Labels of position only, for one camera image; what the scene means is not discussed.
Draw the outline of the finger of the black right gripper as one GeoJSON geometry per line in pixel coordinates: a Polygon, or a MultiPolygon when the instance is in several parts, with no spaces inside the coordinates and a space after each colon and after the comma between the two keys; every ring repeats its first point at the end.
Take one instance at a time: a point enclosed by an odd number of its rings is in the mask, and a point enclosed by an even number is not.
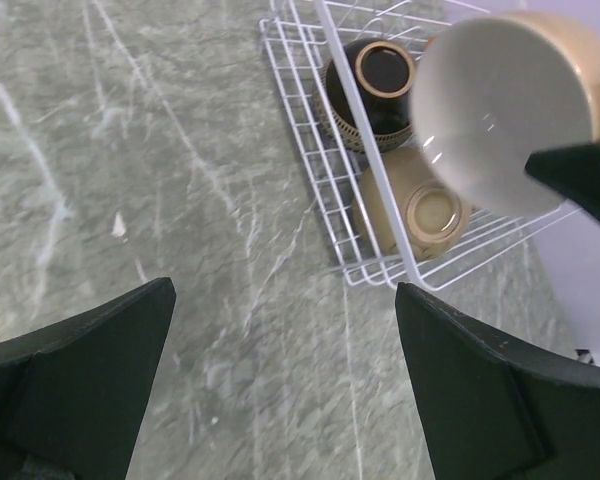
{"type": "Polygon", "coordinates": [[[534,152],[525,173],[600,223],[600,142],[534,152]]]}

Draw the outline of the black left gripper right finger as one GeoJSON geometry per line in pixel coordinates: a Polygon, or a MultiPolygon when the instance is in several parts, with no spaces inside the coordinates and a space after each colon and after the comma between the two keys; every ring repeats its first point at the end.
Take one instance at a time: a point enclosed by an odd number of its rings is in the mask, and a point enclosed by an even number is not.
{"type": "Polygon", "coordinates": [[[600,367],[532,345],[411,283],[402,349],[438,479],[600,479],[600,367]]]}

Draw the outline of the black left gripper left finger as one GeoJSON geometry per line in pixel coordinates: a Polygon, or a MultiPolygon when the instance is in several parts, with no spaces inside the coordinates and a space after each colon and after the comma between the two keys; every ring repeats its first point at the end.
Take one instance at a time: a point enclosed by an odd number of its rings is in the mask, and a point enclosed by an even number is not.
{"type": "Polygon", "coordinates": [[[176,303],[168,277],[0,342],[0,479],[40,459],[126,477],[176,303]]]}

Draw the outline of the cream floral bowl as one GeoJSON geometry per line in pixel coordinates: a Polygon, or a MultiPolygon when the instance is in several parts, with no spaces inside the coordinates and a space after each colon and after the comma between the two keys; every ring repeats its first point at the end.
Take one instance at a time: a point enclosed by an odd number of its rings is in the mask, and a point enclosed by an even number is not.
{"type": "Polygon", "coordinates": [[[525,172],[535,151],[600,141],[600,34],[553,12],[452,24],[422,55],[410,93],[435,176],[471,205],[538,217],[562,198],[525,172]]]}

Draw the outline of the plain beige bowl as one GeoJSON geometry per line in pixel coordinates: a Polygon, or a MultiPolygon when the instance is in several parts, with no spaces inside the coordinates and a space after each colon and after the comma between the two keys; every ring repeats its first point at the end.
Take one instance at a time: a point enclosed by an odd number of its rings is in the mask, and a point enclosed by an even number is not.
{"type": "MultiPolygon", "coordinates": [[[[416,148],[386,152],[382,161],[415,260],[430,260],[447,252],[466,231],[471,204],[433,175],[416,148]]],[[[396,254],[397,242],[371,170],[360,176],[358,187],[361,199],[352,204],[356,232],[369,241],[365,224],[369,221],[381,252],[396,254]]]]}

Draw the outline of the black patterned bowl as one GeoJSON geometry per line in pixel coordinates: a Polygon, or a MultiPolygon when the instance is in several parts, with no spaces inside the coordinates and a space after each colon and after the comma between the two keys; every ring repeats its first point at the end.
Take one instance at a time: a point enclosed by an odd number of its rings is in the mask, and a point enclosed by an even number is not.
{"type": "MultiPolygon", "coordinates": [[[[409,95],[416,62],[401,44],[378,38],[361,38],[344,46],[344,53],[359,90],[377,147],[384,153],[405,143],[411,135],[409,95]]],[[[314,90],[314,113],[326,136],[340,137],[344,147],[365,151],[335,63],[320,72],[321,88],[314,90]]]]}

